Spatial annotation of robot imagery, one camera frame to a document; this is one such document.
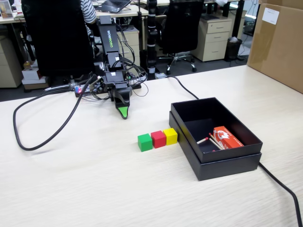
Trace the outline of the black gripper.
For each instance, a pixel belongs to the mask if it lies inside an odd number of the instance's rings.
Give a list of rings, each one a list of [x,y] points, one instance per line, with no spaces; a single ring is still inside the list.
[[[106,72],[104,76],[104,91],[113,91],[116,108],[123,119],[128,118],[128,107],[132,88],[128,86],[122,71]]]

